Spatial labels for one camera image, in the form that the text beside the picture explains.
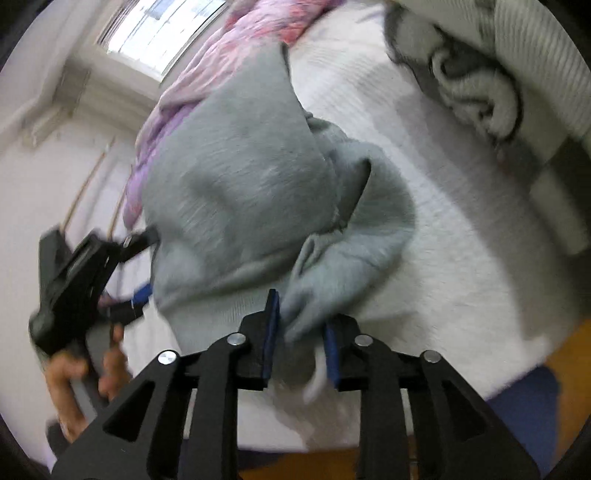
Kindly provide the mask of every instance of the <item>wooden stick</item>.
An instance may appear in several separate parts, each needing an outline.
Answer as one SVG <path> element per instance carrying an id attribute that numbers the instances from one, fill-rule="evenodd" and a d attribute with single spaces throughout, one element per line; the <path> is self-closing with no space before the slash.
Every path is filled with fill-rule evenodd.
<path id="1" fill-rule="evenodd" d="M 72 202 L 72 204 L 70 205 L 70 209 L 68 210 L 68 213 L 66 215 L 66 219 L 64 220 L 64 223 L 61 224 L 60 230 L 63 235 L 65 235 L 66 229 L 68 228 L 68 226 L 70 225 L 70 221 L 72 220 L 72 216 L 74 215 L 74 212 L 76 211 L 76 208 L 78 207 L 78 204 L 80 203 L 80 200 L 81 200 L 82 196 L 84 195 L 84 192 L 88 188 L 88 185 L 90 184 L 90 181 L 92 180 L 92 177 L 95 176 L 95 173 L 98 171 L 100 165 L 103 163 L 103 160 L 106 158 L 107 154 L 111 150 L 111 147 L 114 145 L 114 143 L 115 143 L 115 137 L 113 137 L 111 139 L 111 141 L 109 142 L 107 147 L 100 154 L 99 158 L 96 160 L 95 166 L 92 168 L 92 170 L 90 171 L 90 173 L 86 177 L 86 180 L 82 184 L 82 187 L 80 187 L 80 190 L 78 190 L 78 194 L 76 195 L 74 202 Z"/>

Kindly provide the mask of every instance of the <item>gray sweatshirt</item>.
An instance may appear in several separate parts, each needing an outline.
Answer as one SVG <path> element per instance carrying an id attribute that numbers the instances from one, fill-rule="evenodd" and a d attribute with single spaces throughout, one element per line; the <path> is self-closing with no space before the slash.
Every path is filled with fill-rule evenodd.
<path id="1" fill-rule="evenodd" d="M 411 196 L 377 146 L 307 113 L 287 48 L 263 47 L 160 145 L 142 192 L 160 247 L 152 282 L 183 353 L 281 295 L 288 341 L 390 271 L 414 230 Z"/>

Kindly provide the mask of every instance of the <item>human hand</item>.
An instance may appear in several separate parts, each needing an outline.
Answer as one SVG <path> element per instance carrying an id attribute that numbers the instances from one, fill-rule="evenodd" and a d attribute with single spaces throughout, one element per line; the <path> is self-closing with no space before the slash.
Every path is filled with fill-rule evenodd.
<path id="1" fill-rule="evenodd" d="M 104 372 L 99 379 L 99 393 L 109 401 L 131 380 L 131 374 L 127 371 L 127 357 L 120 347 L 123 334 L 123 327 L 116 325 L 113 329 L 112 346 L 103 358 Z M 67 351 L 52 356 L 45 370 L 47 389 L 69 442 L 76 440 L 88 425 L 76 403 L 70 381 L 80 380 L 87 373 L 86 360 L 76 358 Z"/>

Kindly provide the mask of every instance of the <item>black clamp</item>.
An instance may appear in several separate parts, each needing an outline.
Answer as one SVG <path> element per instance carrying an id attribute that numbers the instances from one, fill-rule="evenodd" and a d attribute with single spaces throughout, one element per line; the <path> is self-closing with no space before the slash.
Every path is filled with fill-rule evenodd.
<path id="1" fill-rule="evenodd" d="M 267 386 L 278 319 L 279 299 L 271 290 L 263 312 L 245 317 L 238 332 L 206 351 L 160 353 L 66 450 L 52 478 L 237 480 L 238 390 Z M 327 323 L 324 346 L 335 387 L 362 392 L 358 479 L 410 479 L 406 389 L 421 479 L 539 480 L 528 453 L 439 353 L 393 352 L 343 315 Z"/>
<path id="2" fill-rule="evenodd" d="M 344 315 L 327 323 L 324 348 L 335 388 L 362 392 L 357 478 L 410 479 L 401 395 L 407 390 L 419 478 L 540 479 L 517 439 L 438 352 L 393 352 Z"/>
<path id="3" fill-rule="evenodd" d="M 108 332 L 114 323 L 127 325 L 141 317 L 147 299 L 102 309 L 98 307 L 99 299 L 117 265 L 157 242 L 155 228 L 130 235 L 121 244 L 91 232 L 72 252 L 59 229 L 46 233 L 39 241 L 40 308 L 29 321 L 29 335 L 37 349 L 47 357 L 68 349 L 90 359 L 86 339 L 92 329 L 102 326 Z M 98 393 L 96 368 L 90 361 L 89 374 L 83 380 L 95 410 L 107 405 Z"/>
<path id="4" fill-rule="evenodd" d="M 271 290 L 262 312 L 206 351 L 160 353 L 102 410 L 56 463 L 59 480 L 237 480 L 238 389 L 263 390 L 279 321 Z M 189 455 L 178 469 L 189 397 L 197 388 Z"/>

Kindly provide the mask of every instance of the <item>bed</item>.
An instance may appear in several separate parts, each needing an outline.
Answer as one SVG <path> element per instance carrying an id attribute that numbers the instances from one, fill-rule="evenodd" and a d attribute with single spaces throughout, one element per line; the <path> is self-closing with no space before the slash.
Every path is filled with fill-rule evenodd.
<path id="1" fill-rule="evenodd" d="M 303 106 L 354 138 L 384 149 L 417 205 L 417 233 L 397 271 L 351 312 L 391 348 L 440 351 L 485 398 L 526 374 L 580 322 L 563 253 L 493 149 L 425 97 L 384 45 L 384 7 L 349 1 L 317 21 L 291 49 Z M 110 286 L 123 295 L 147 281 L 150 259 Z M 174 336 L 154 305 L 126 332 L 137 373 Z M 308 406 L 278 408 L 241 392 L 238 443 L 301 452 L 354 446 L 359 397 L 325 389 Z"/>

